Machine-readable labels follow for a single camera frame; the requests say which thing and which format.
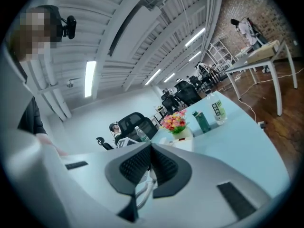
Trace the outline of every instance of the brown floor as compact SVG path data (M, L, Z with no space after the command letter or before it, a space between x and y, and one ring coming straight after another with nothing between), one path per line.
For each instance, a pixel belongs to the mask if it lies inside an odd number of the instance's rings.
M301 63L295 62L294 64L296 72L304 67L304 64ZM275 63L275 67L278 77L291 74L288 63ZM271 79L270 73L263 74L261 67L257 68L256 77L258 81ZM241 99L255 111L257 122L266 122L265 133L281 155L291 178L297 171L304 152L304 70L297 74L297 81L298 89L294 89L291 76L279 79L283 104L282 116L276 114L276 94L272 81L251 87ZM229 82L229 79L226 78L218 84L217 90L220 90L223 95L254 119L250 108L238 101L234 89L230 88L231 84L225 87L226 90L221 90ZM240 94L244 93L253 83L252 76L247 70L237 81Z

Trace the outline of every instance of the plastic bottle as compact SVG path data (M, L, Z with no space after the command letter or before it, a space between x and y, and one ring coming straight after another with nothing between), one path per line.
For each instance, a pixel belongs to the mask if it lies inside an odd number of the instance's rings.
M135 130L136 130L137 136L141 139L142 142L151 141L149 139L149 137L138 126L135 127Z
M221 103L219 97L213 94L210 89L207 89L205 93L215 120L217 121L218 125L223 125L227 120L227 115L223 104Z
M209 125L205 115L203 114L203 112L195 111L192 113L192 115L198 121L199 126L200 126L201 130L203 131L203 133L210 131L210 125Z

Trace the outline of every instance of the white flower pot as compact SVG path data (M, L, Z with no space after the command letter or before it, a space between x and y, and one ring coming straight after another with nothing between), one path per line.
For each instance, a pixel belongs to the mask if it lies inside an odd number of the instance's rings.
M178 134L173 134L174 139L182 139L182 138L188 138L188 137L193 137L193 134L191 130L186 127L183 131L181 131Z

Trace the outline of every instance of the ceiling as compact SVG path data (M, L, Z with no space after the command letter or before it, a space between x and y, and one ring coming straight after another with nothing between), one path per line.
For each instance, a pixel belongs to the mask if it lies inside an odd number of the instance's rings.
M59 7L62 18L73 15L77 20L75 38L63 38L62 43L52 50L52 67L68 107L74 109L94 100L144 87L158 69L161 72L151 85L162 83L184 66L191 56L200 50L203 52L213 34L221 0L182 1L183 5L181 0L47 0L48 4ZM122 61L115 53L110 56L109 49L136 5L149 10L158 7L160 15L151 31L149 28L143 30L145 34L141 41L123 42L126 46L131 43L137 47L128 59ZM138 30L141 24L144 21L138 23ZM185 43L202 28L206 29L205 32L191 46L185 47ZM203 54L191 61L192 65ZM85 67L89 60L97 61L93 96L84 98ZM43 60L40 62L48 81L45 63ZM74 83L71 88L67 87L69 80Z

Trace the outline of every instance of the cardboard box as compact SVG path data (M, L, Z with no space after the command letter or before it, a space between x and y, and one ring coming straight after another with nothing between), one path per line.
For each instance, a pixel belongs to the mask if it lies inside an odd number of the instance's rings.
M279 45L280 43L278 40L263 45L261 48L250 54L247 58L247 62L253 63L268 57L273 57L279 49Z

